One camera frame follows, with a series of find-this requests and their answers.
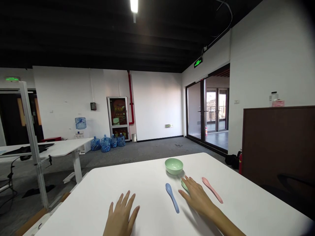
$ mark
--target wooden cabinet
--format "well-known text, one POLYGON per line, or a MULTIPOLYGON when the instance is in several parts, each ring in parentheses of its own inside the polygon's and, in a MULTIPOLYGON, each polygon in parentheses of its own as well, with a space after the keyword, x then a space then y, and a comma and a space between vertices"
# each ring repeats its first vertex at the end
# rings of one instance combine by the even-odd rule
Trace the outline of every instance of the wooden cabinet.
MULTIPOLYGON (((315 106, 244 109, 243 176, 259 186, 284 191, 284 173, 315 183, 315 106)), ((288 180, 304 198, 313 187, 288 180)))

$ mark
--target black chair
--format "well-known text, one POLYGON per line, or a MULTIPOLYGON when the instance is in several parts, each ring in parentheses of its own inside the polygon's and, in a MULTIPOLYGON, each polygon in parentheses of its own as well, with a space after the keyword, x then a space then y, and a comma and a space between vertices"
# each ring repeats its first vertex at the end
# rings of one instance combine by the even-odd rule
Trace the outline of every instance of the black chair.
POLYGON ((289 175, 289 174, 278 174, 277 175, 279 181, 281 184, 288 190, 284 191, 281 189, 278 189, 273 186, 269 185, 261 185, 261 187, 274 195, 275 197, 279 198, 280 200, 284 201, 291 207, 295 208, 299 212, 303 213, 307 217, 311 218, 313 221, 315 221, 315 204, 314 201, 309 201, 305 199, 301 194, 299 194, 288 182, 288 179, 293 179, 295 181, 298 181, 300 183, 306 184, 312 188, 315 187, 315 183, 312 183, 308 180, 302 179, 297 176, 289 175))

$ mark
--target trash can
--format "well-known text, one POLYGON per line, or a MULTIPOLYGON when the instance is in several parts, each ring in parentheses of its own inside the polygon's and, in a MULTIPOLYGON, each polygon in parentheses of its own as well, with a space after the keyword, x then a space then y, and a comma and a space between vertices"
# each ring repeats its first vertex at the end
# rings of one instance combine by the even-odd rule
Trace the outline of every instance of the trash can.
POLYGON ((132 134, 132 142, 136 142, 137 141, 137 134, 132 134))

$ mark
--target desk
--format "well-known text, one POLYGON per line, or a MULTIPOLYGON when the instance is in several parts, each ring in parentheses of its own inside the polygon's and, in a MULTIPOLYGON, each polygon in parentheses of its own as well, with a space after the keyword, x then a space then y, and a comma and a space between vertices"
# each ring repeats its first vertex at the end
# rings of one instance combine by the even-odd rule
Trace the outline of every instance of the desk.
MULTIPOLYGON (((200 183, 215 205, 247 236, 297 236, 311 220, 291 206, 244 178, 206 153, 176 157, 184 163, 187 176, 200 183), (206 177, 223 199, 220 204, 205 187, 206 177)), ((90 171, 36 236, 102 236, 110 203, 130 190, 136 193, 132 210, 140 205, 134 231, 137 236, 215 235, 178 193, 180 178, 168 175, 165 159, 96 168, 90 171), (179 205, 175 212, 165 190, 169 183, 179 205)))
MULTIPOLYGON (((79 147, 86 144, 87 142, 91 141, 93 138, 84 138, 84 139, 72 139, 72 140, 64 140, 64 141, 56 141, 52 142, 54 145, 47 148, 47 151, 44 151, 39 154, 39 157, 41 160, 47 160, 49 156, 51 157, 58 157, 58 156, 65 156, 72 152, 73 157, 73 167, 75 172, 75 178, 76 182, 79 183, 82 179, 82 172, 81 172, 81 165, 80 165, 80 158, 79 153, 76 151, 79 147)), ((19 149, 21 147, 27 147, 29 144, 22 144, 22 145, 12 145, 12 146, 3 146, 0 147, 1 151, 13 151, 16 149, 19 149)), ((1 157, 0 156, 0 164, 5 162, 12 162, 14 161, 18 156, 23 156, 25 154, 15 154, 11 157, 1 157)))

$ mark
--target black bag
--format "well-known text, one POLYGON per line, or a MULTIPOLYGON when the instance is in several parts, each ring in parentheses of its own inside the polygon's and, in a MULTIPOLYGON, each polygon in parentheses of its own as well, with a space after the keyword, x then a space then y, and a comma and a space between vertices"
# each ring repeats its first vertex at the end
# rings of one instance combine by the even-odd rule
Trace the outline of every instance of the black bag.
POLYGON ((232 166, 233 169, 239 169, 240 159, 236 155, 228 155, 225 158, 225 163, 229 166, 232 166))

